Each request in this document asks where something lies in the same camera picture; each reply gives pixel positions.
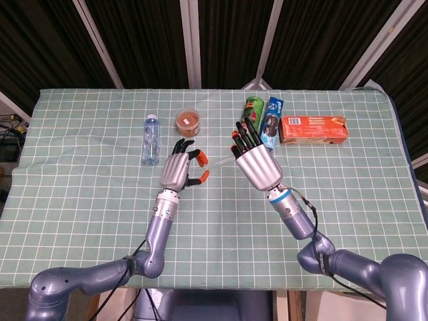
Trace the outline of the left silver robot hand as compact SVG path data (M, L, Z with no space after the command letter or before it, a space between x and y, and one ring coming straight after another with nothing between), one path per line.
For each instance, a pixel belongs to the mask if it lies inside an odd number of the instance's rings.
M206 170L199 178L189 178L190 161L195 159L198 165L203 168L209 161L205 153L200 149L187 152L187 148L194 144L194 140L178 140L171 155L167 158L160 185L164 189L180 192L185 187L192 187L203 184L209 177L210 171Z

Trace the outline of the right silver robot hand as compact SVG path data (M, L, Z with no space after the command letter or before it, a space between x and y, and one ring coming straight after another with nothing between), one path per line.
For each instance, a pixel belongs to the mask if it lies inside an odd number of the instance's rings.
M236 122L237 129L231 135L235 163L258 191L271 191L282 182L282 168L261 141L251 120L245 117L244 122L245 126L242 122Z

